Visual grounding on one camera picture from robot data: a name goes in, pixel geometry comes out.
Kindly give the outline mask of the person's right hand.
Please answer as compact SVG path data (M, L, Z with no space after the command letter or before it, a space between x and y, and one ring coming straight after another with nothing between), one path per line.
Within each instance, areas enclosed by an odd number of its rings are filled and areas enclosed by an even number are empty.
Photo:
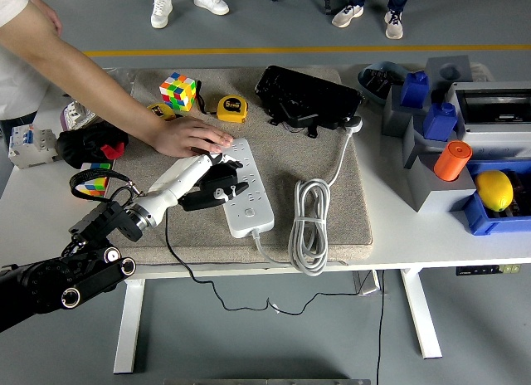
M175 158L197 154L217 154L229 147L233 138L226 132L193 117L163 122L149 144L159 153Z

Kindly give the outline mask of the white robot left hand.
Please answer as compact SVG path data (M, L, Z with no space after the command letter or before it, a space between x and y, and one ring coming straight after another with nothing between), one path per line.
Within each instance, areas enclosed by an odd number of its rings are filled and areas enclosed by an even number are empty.
M248 189L249 184L237 178L241 167L225 154L181 158L127 212L143 230L158 226L166 210L176 205L186 212L222 205Z

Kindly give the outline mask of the person's left hand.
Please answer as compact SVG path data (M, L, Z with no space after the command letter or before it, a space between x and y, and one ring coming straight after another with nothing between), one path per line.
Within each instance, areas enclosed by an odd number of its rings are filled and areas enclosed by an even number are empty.
M52 9L47 3L43 0L30 0L52 23L54 26L57 35L60 37L62 34L62 23L57 15L56 11Z

